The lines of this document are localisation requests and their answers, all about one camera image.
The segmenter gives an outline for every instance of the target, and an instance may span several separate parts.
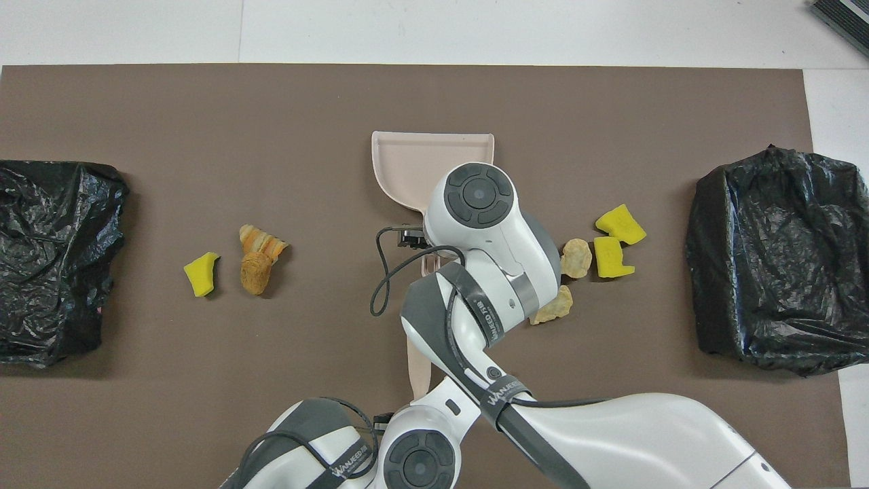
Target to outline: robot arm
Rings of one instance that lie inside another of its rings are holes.
[[[636,394],[541,403],[485,353],[551,301],[561,278],[552,239],[520,210],[503,171],[477,163],[450,171],[434,190],[424,231],[431,245],[460,251],[464,266],[453,262],[414,282],[401,325],[447,378],[394,415],[378,453],[363,449],[348,420],[323,425],[325,411],[302,410],[311,406],[302,401],[270,428],[295,439],[254,443],[256,470],[242,464],[227,489],[449,489],[461,440],[480,415],[565,489],[789,487],[696,401]]]
[[[519,209],[500,169],[464,164],[434,190],[433,245],[463,250],[414,282],[401,310],[411,341],[557,486],[787,488],[724,420],[667,394],[538,403],[484,350],[552,300],[561,270],[552,239]]]

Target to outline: black garbage bag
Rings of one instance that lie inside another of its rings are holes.
[[[817,375],[869,360],[857,167],[770,146],[697,183],[686,255],[700,349]]]
[[[0,362],[100,345],[129,190],[105,164],[0,160]]]

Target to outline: trash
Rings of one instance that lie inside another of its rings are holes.
[[[769,147],[697,183],[686,255],[700,349],[816,375],[869,360],[857,167]]]
[[[574,238],[564,245],[561,273],[570,278],[583,278],[592,265],[592,251],[585,239]]]
[[[534,317],[531,318],[531,325],[538,325],[556,318],[564,318],[568,315],[570,307],[573,305],[574,296],[571,295],[570,289],[566,285],[562,285],[558,288],[558,295],[534,314]]]
[[[209,251],[184,266],[194,296],[205,297],[215,289],[215,261],[219,257],[217,253]]]
[[[624,277],[634,273],[632,266],[623,265],[621,243],[616,238],[603,236],[594,239],[594,256],[597,258],[598,276],[601,278]]]
[[[646,237],[646,232],[624,204],[601,216],[594,227],[627,245],[636,245]]]
[[[242,286],[244,290],[258,296],[266,290],[271,275],[271,267],[278,255],[288,245],[278,238],[245,224],[238,231],[242,241]]]
[[[100,345],[128,193],[105,164],[0,160],[0,362],[46,367]]]

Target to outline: white floor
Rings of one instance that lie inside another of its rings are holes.
[[[869,175],[869,58],[803,0],[0,0],[0,70],[236,62],[798,68],[814,149]],[[869,365],[839,379],[869,486]]]

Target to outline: yellow sponge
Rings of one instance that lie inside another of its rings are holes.
[[[594,258],[601,278],[616,278],[634,273],[632,266],[621,264],[621,243],[616,238],[604,236],[594,239]]]
[[[215,289],[215,260],[219,257],[209,251],[184,266],[184,273],[193,285],[193,295],[204,297]]]
[[[635,245],[646,237],[646,232],[637,224],[624,204],[601,216],[594,226],[629,245]]]

